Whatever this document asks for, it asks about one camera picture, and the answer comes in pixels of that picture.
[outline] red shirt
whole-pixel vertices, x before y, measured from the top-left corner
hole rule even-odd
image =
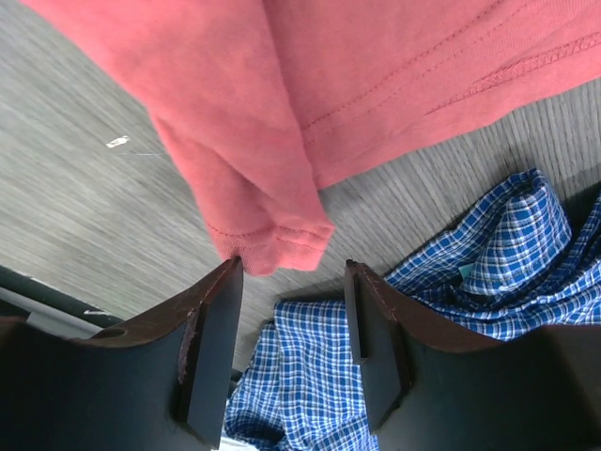
[[[317,190],[601,74],[594,0],[25,0],[148,109],[222,257],[312,270]]]

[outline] pink fabric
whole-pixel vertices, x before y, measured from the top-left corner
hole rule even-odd
[[[148,109],[222,257],[314,269],[317,190],[601,75],[594,0],[25,0]]]

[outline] blue checkered shirt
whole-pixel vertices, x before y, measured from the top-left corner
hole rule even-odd
[[[386,280],[481,334],[509,340],[543,324],[601,323],[601,197],[573,239],[538,170],[480,199],[459,225]],[[283,302],[232,396],[225,430],[261,450],[377,450],[342,301]]]

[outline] red t-shirt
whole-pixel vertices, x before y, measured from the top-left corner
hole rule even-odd
[[[601,75],[594,0],[25,0],[148,109],[222,257],[312,270],[317,190]]]

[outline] blue and white gingham shirt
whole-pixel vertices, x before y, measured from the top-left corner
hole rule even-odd
[[[572,239],[558,197],[533,169],[487,193],[386,280],[473,331],[509,340],[543,324],[601,323],[600,251],[601,196]],[[224,425],[261,450],[378,449],[342,301],[276,305]]]

